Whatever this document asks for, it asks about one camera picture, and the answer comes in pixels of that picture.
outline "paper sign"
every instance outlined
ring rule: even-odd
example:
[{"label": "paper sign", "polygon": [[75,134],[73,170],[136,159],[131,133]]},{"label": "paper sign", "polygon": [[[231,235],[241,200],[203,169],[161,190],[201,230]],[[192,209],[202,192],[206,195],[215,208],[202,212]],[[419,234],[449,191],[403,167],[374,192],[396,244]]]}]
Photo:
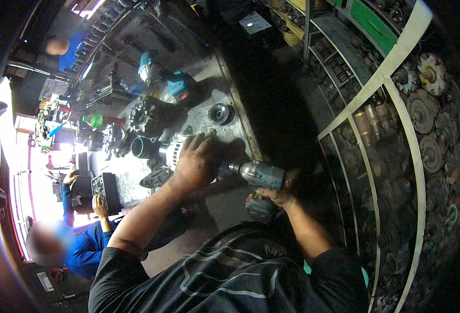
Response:
[{"label": "paper sign", "polygon": [[239,24],[244,27],[248,34],[255,34],[263,29],[271,27],[270,23],[256,11],[253,11],[251,14],[241,19]]}]

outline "green panel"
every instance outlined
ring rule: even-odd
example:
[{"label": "green panel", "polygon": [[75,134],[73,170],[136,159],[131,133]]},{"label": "green panel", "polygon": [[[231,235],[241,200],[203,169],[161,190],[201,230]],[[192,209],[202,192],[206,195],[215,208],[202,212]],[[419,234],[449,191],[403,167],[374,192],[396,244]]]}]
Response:
[{"label": "green panel", "polygon": [[353,1],[352,16],[372,36],[381,49],[388,54],[396,44],[397,36],[379,16],[360,0]]}]

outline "teal power tool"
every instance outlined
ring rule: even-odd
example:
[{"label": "teal power tool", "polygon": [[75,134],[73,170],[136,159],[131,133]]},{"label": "teal power tool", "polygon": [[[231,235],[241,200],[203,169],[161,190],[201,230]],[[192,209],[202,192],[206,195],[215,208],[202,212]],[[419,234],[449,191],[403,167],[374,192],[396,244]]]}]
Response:
[{"label": "teal power tool", "polygon": [[[270,190],[281,190],[285,184],[286,172],[277,166],[252,161],[244,164],[231,163],[224,165],[226,174],[239,175],[249,185]],[[269,223],[277,213],[277,205],[270,198],[260,198],[257,193],[250,194],[246,199],[246,209],[253,219]]]},{"label": "teal power tool", "polygon": [[200,94],[196,80],[187,73],[168,71],[158,63],[157,56],[154,50],[142,54],[138,68],[141,79],[147,86],[161,79],[166,80],[167,90],[176,102],[190,107]]}]

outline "plastic bottle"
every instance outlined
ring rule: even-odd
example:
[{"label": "plastic bottle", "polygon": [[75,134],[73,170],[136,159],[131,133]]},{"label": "plastic bottle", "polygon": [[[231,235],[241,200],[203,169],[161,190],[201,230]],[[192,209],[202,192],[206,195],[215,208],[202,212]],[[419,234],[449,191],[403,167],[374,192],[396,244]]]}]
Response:
[{"label": "plastic bottle", "polygon": [[139,82],[134,79],[123,79],[120,81],[120,85],[127,92],[137,96],[139,96],[145,88],[145,84],[143,82]]},{"label": "plastic bottle", "polygon": [[103,116],[97,113],[84,115],[82,117],[82,121],[86,122],[92,128],[101,128],[106,124],[112,124],[112,123],[120,124],[122,126],[124,125],[124,121],[121,120],[120,118]]}]

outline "man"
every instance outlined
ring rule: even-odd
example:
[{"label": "man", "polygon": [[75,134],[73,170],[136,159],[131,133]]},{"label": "man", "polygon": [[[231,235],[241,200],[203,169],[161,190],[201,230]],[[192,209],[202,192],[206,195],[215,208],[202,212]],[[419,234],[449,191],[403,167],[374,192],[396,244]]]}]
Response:
[{"label": "man", "polygon": [[[74,223],[74,209],[72,207],[70,185],[79,177],[79,171],[74,170],[65,176],[61,185],[63,198],[63,221],[70,227]],[[93,210],[99,221],[89,225],[73,228],[76,247],[70,260],[65,265],[72,271],[86,278],[93,278],[98,269],[103,249],[119,222],[108,220],[108,208],[105,198],[97,194],[93,198]],[[169,218],[159,227],[155,238],[142,251],[142,259],[146,259],[149,251],[168,244],[187,228],[188,219],[180,210],[174,210]]]},{"label": "man", "polygon": [[[203,134],[189,137],[174,175],[124,217],[103,250],[89,312],[366,311],[360,266],[285,191],[259,189],[284,208],[299,249],[284,229],[246,222],[206,241],[149,279],[139,255],[172,208],[213,180],[215,149]],[[303,258],[311,275],[303,270]]]},{"label": "man", "polygon": [[47,40],[46,53],[53,56],[60,56],[58,59],[58,69],[60,72],[62,72],[64,68],[72,68],[77,59],[75,52],[84,39],[86,39],[88,33],[89,31],[80,29],[68,40],[63,40],[57,36],[52,36]]}]

